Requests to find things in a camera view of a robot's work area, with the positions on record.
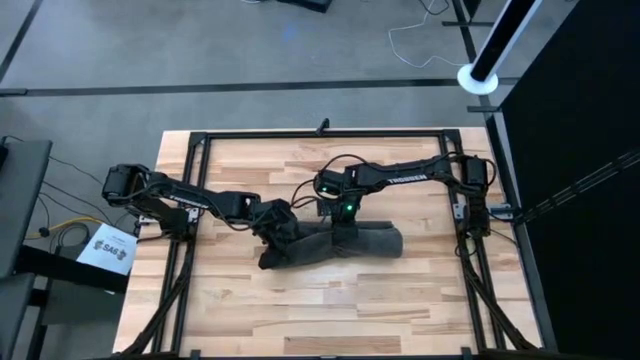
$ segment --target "black cloth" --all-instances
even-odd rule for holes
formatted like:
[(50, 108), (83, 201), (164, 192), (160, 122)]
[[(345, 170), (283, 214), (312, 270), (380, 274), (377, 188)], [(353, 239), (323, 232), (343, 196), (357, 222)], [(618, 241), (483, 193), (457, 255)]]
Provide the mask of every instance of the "black cloth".
[(284, 249), (268, 248), (260, 256), (260, 268), (282, 269), (336, 257), (402, 256), (402, 234), (389, 221), (357, 222), (355, 228), (346, 229), (336, 229), (331, 224), (302, 222), (299, 231), (301, 238)]

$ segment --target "white cable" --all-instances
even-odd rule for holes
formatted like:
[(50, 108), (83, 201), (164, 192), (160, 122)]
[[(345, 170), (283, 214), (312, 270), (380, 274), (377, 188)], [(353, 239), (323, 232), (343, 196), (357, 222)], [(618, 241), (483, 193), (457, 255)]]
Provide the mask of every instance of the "white cable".
[[(427, 9), (431, 10), (431, 6), (433, 5), (433, 3), (434, 3), (435, 1), (436, 1), (436, 0), (431, 0), (431, 4), (429, 4), (429, 7), (427, 7)], [(467, 65), (467, 64), (457, 64), (457, 63), (451, 62), (451, 61), (449, 61), (449, 60), (447, 60), (447, 59), (445, 59), (445, 58), (443, 58), (443, 57), (440, 57), (440, 56), (438, 56), (438, 55), (433, 55), (433, 56), (431, 56), (431, 57), (430, 57), (429, 59), (427, 59), (427, 61), (425, 61), (425, 62), (424, 62), (424, 64), (422, 64), (422, 65), (416, 65), (416, 64), (413, 64), (411, 61), (409, 61), (409, 60), (407, 60), (407, 59), (403, 58), (402, 56), (400, 56), (400, 54), (398, 54), (398, 52), (396, 51), (396, 47), (395, 47), (395, 45), (393, 44), (393, 37), (391, 36), (391, 33), (392, 33), (392, 32), (394, 32), (394, 31), (408, 30), (408, 29), (415, 29), (415, 28), (417, 28), (417, 27), (424, 26), (424, 25), (427, 23), (427, 18), (428, 18), (428, 17), (429, 17), (429, 11), (425, 11), (424, 18), (422, 19), (422, 22), (421, 22), (421, 23), (419, 23), (419, 24), (415, 24), (415, 25), (410, 25), (410, 26), (405, 26), (405, 27), (395, 28), (395, 29), (391, 29), (391, 30), (389, 30), (389, 32), (388, 32), (388, 34), (389, 34), (389, 42), (391, 43), (391, 50), (393, 50), (393, 54), (394, 54), (398, 59), (402, 60), (402, 62), (403, 62), (403, 63), (405, 63), (405, 64), (407, 64), (407, 65), (410, 65), (410, 66), (413, 66), (414, 68), (418, 68), (418, 69), (423, 69), (425, 66), (429, 65), (429, 63), (430, 63), (430, 62), (431, 62), (431, 60), (433, 60), (433, 59), (440, 59), (440, 60), (442, 60), (442, 61), (446, 62), (447, 64), (450, 64), (450, 65), (453, 65), (453, 66), (465, 66), (465, 65)]]

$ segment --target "floor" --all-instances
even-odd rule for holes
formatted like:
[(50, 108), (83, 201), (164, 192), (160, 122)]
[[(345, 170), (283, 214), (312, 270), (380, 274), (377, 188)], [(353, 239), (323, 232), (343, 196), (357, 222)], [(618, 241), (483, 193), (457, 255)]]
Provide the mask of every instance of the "floor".
[[(483, 2), (475, 20), (495, 20), (504, 2)], [(544, 1), (498, 74), (521, 76), (573, 5)], [(31, 6), (32, 0), (0, 1), (0, 58)], [(443, 6), (435, 0), (432, 11)], [(423, 14), (418, 0), (335, 0), (325, 15), (276, 1), (43, 0), (0, 88), (454, 78), (455, 66), (434, 60), (417, 69), (391, 50), (387, 31), (419, 23)], [(431, 55), (468, 62), (459, 29), (442, 27), (441, 20), (455, 21), (454, 11), (394, 32), (397, 51), (415, 63)], [(476, 48), (489, 31), (472, 28)], [(499, 104), (509, 90), (501, 86), (490, 96), (492, 103)], [(478, 98), (458, 87), (13, 97), (0, 98), (0, 135), (50, 139), (54, 156), (102, 177), (116, 163), (153, 166), (164, 130), (315, 127), (324, 118), (335, 127), (482, 126), (482, 115), (467, 113), (467, 105), (479, 105)], [(107, 207), (99, 186), (69, 167), (51, 163), (47, 179)], [(43, 191), (76, 210), (92, 211)], [(73, 215), (53, 203), (49, 211), (52, 223)], [(105, 211), (112, 218), (121, 214)], [(44, 216), (38, 207), (32, 229), (42, 226)], [(63, 299), (69, 292), (55, 294)], [(43, 359), (110, 353), (121, 299), (86, 296), (84, 306), (63, 306), (52, 310), (53, 317), (83, 307), (101, 309), (99, 314), (86, 311), (87, 319), (76, 316), (73, 325), (52, 326)], [(15, 359), (26, 354), (34, 318), (30, 312), (25, 319)]]

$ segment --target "white sign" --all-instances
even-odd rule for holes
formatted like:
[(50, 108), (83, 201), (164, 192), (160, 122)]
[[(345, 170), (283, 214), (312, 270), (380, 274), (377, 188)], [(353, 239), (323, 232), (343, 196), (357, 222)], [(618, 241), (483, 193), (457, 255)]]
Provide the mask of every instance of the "white sign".
[(102, 224), (77, 261), (127, 275), (136, 255), (136, 242), (135, 236)]

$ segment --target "black fabric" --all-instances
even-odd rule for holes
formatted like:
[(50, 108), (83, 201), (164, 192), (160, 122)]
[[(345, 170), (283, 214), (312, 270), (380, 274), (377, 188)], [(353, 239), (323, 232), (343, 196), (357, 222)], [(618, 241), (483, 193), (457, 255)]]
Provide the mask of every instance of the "black fabric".
[[(501, 105), (525, 210), (640, 146), (639, 18), (637, 0), (577, 2)], [(562, 352), (638, 358), (639, 180), (625, 170), (526, 225)]]
[(391, 222), (358, 222), (357, 236), (336, 236), (331, 224), (301, 223), (302, 238), (278, 251), (267, 249), (260, 257), (261, 269), (282, 269), (314, 264), (340, 257), (402, 256), (402, 234)]

